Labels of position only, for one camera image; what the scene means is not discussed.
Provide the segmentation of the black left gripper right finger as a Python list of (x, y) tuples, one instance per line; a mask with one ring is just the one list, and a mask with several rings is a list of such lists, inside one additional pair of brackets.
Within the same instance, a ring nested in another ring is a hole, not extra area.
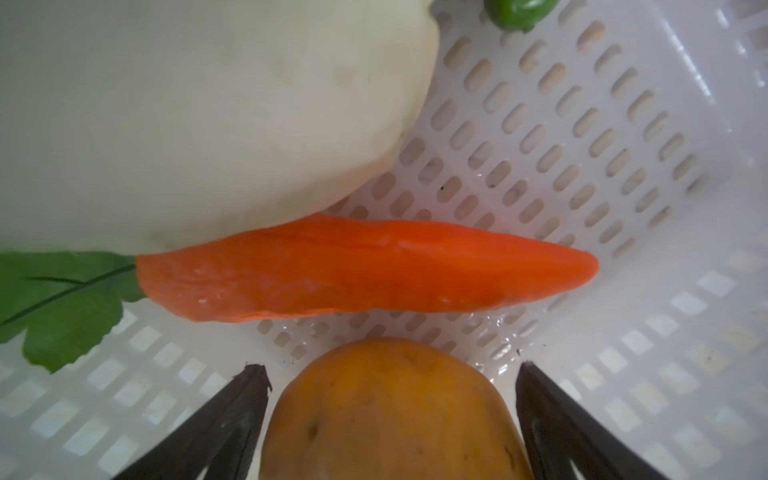
[(516, 411), (536, 479), (653, 479), (666, 476), (634, 453), (535, 363), (520, 365)]

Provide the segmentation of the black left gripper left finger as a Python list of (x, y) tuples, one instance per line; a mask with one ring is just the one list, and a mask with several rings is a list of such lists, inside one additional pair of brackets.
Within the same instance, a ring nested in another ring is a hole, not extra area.
[(272, 390), (263, 365), (250, 364), (118, 479), (245, 479)]

